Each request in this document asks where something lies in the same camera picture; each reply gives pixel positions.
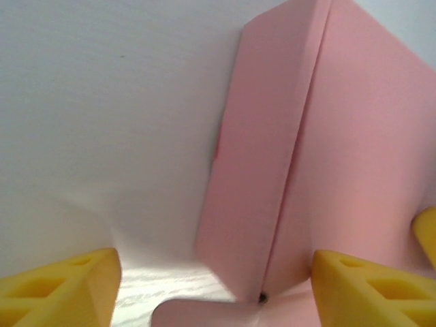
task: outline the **white background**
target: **white background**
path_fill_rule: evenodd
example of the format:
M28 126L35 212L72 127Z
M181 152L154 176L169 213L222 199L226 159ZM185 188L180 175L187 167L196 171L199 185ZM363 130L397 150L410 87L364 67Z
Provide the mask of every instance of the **white background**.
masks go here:
M192 258L243 25L282 0L3 0L0 276ZM436 67L436 1L359 0Z

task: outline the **wooden floor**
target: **wooden floor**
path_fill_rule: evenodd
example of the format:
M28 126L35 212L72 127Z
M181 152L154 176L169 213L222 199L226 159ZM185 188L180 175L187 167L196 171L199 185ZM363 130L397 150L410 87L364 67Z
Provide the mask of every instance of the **wooden floor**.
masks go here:
M149 326L153 310L170 298L233 299L206 268L126 270L112 326Z

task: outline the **small dark hole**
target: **small dark hole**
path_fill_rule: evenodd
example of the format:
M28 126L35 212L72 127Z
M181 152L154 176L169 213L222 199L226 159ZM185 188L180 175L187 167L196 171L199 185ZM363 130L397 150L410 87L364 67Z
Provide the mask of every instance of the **small dark hole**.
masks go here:
M268 295L265 292L260 293L259 295L259 304L263 305L268 302Z

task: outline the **pink folded paper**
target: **pink folded paper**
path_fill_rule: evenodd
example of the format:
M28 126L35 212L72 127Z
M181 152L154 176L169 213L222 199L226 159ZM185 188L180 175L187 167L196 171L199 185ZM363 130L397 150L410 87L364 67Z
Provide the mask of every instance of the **pink folded paper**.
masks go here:
M410 223L435 157L436 73L351 0L288 1L244 28L198 256L242 302L308 279L315 249L431 274ZM177 326L319 326L307 292Z

